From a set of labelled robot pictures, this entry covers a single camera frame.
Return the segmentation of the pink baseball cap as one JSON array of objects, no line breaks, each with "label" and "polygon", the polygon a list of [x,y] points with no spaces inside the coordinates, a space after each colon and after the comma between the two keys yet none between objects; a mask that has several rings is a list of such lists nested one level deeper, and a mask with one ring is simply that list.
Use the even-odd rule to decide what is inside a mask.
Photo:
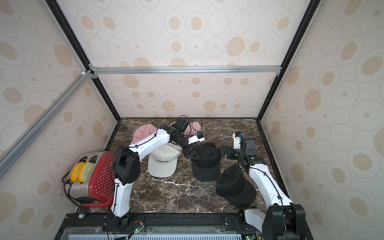
[{"label": "pink baseball cap", "polygon": [[171,123],[171,126],[176,128],[179,132],[181,132],[181,130],[184,130],[183,132],[184,137],[190,137],[190,136],[196,135],[198,132],[202,130],[202,126],[200,125],[199,122],[189,123],[188,121],[184,121],[184,120],[174,121]]},{"label": "pink baseball cap", "polygon": [[130,146],[142,141],[143,139],[149,137],[157,131],[157,127],[151,124],[142,125],[137,128],[134,132],[133,139],[130,143]]}]

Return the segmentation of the black cap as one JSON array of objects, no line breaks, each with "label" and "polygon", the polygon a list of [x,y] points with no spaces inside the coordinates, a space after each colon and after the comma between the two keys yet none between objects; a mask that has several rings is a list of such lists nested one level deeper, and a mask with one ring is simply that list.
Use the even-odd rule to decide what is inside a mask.
[{"label": "black cap", "polygon": [[205,143],[193,148],[198,158],[191,160],[194,177],[201,182],[216,181],[220,176],[221,152],[213,143]]},{"label": "black cap", "polygon": [[244,178],[237,164],[226,169],[219,177],[216,192],[238,209],[249,207],[257,197],[255,187]]}]

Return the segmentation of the white cap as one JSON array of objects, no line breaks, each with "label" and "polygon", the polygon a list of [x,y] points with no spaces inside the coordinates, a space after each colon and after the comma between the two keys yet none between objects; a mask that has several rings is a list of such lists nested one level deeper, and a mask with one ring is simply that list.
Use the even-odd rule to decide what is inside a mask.
[{"label": "white cap", "polygon": [[170,143],[155,149],[149,155],[149,174],[157,178],[172,176],[176,171],[178,157],[181,154],[182,148]]}]

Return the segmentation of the black cap front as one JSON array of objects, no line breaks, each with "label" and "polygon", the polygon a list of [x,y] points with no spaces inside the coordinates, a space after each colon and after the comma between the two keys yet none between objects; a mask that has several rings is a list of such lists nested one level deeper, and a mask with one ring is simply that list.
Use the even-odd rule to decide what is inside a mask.
[{"label": "black cap front", "polygon": [[216,192],[238,209],[249,207],[257,197],[255,187],[244,178],[237,164],[226,169],[219,177]]}]

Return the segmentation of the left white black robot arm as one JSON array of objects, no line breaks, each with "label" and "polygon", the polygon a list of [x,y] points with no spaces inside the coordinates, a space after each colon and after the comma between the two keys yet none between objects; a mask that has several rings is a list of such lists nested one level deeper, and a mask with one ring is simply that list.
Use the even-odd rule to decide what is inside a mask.
[{"label": "left white black robot arm", "polygon": [[161,126],[149,137],[132,146],[121,146],[115,153],[113,164],[115,192],[111,206],[111,221],[122,228],[129,225],[130,197],[134,182],[141,174],[140,162],[157,148],[171,143],[182,148],[187,159],[197,159],[198,154],[192,144],[203,142],[204,135],[197,131],[190,137],[184,132],[189,126],[185,118],[178,118],[172,125]]}]

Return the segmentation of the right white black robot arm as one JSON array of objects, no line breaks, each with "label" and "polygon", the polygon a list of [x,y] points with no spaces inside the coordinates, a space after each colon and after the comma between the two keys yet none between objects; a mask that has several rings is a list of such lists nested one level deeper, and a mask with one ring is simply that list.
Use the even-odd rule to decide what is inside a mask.
[{"label": "right white black robot arm", "polygon": [[294,204],[273,179],[264,159],[257,155],[255,139],[233,134],[234,145],[222,147],[222,156],[236,160],[220,176],[217,194],[244,211],[247,224],[266,240],[304,240],[306,213]]}]

